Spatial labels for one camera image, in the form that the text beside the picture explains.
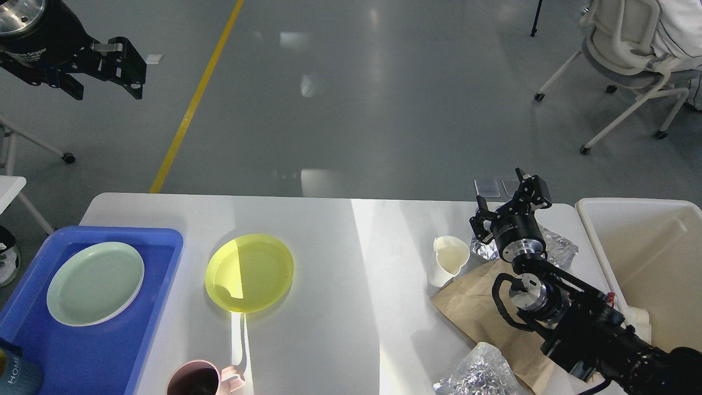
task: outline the yellow floor line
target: yellow floor line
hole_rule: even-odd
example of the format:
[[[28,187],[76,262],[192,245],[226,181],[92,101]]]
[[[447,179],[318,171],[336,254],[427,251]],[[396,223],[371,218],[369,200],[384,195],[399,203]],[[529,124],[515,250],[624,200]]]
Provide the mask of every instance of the yellow floor line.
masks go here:
[[[234,27],[234,22],[237,20],[237,16],[239,16],[239,10],[241,10],[241,6],[244,5],[244,0],[237,0],[237,5],[234,6],[234,10],[232,11],[232,15],[229,16],[229,20],[227,21],[227,25],[224,28],[224,31],[222,32],[222,35],[220,36],[219,41],[217,42],[217,46],[215,47],[215,51],[212,53],[212,57],[210,58],[210,62],[207,63],[207,68],[205,69],[205,73],[202,75],[202,78],[200,79],[200,83],[197,85],[197,89],[195,89],[195,94],[192,96],[192,99],[190,100],[190,105],[187,108],[187,111],[185,112],[185,115],[183,116],[183,120],[180,122],[180,126],[178,127],[178,132],[175,134],[175,137],[173,137],[173,141],[171,142],[171,147],[168,149],[168,152],[166,153],[166,157],[164,158],[164,161],[161,163],[161,168],[159,169],[159,173],[156,175],[156,178],[154,179],[154,183],[151,185],[151,189],[149,190],[149,193],[159,193],[161,192],[161,187],[164,185],[164,181],[166,180],[166,176],[168,176],[168,171],[171,170],[171,165],[173,164],[173,160],[176,158],[176,155],[178,154],[178,149],[180,148],[180,144],[183,142],[183,138],[185,137],[185,133],[187,133],[187,128],[190,126],[190,122],[192,121],[192,117],[195,114],[195,110],[197,110],[197,106],[200,104],[200,99],[202,98],[202,94],[205,93],[205,88],[207,88],[207,84],[210,82],[210,77],[212,77],[212,72],[215,70],[215,66],[217,65],[217,62],[219,61],[219,57],[222,54],[222,50],[224,49],[224,45],[227,43],[227,38],[229,37],[229,33],[232,31],[232,27]]]

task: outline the yellow plastic plate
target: yellow plastic plate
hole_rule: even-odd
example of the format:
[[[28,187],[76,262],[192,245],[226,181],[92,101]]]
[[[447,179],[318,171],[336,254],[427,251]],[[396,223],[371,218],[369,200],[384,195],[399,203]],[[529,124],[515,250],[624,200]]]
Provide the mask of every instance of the yellow plastic plate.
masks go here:
[[[293,282],[293,256],[280,240],[243,235],[223,245],[210,259],[205,288],[221,308],[253,313],[274,304]]]

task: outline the white plastic bin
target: white plastic bin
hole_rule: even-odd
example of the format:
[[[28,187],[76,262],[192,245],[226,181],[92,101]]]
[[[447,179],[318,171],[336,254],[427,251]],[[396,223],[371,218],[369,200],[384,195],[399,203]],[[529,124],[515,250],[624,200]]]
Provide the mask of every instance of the white plastic bin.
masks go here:
[[[702,349],[702,210],[682,200],[593,198],[576,205],[630,320],[646,309],[651,343]]]

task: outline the pink mug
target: pink mug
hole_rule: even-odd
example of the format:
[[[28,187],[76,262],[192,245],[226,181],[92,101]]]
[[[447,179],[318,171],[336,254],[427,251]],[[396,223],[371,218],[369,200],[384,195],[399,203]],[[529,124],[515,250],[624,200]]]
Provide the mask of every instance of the pink mug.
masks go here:
[[[244,386],[235,366],[220,373],[212,362],[201,359],[184,363],[168,381],[167,395],[230,395]]]

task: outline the aluminum foil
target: aluminum foil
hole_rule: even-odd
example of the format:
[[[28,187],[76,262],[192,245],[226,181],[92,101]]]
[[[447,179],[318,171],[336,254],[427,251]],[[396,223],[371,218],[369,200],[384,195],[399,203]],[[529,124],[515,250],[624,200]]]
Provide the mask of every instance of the aluminum foil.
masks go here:
[[[571,263],[573,263],[573,258],[578,254],[578,246],[558,233],[549,231],[541,225],[539,225],[538,228],[541,230],[544,241],[546,241],[548,261],[558,268],[567,270]],[[470,241],[470,251],[487,261],[492,261],[500,257],[500,253],[497,251],[497,246],[495,245],[495,240],[492,240],[489,244],[483,244],[473,236],[473,239]]]
[[[500,350],[490,343],[477,346],[450,377],[434,384],[436,395],[528,395]]]

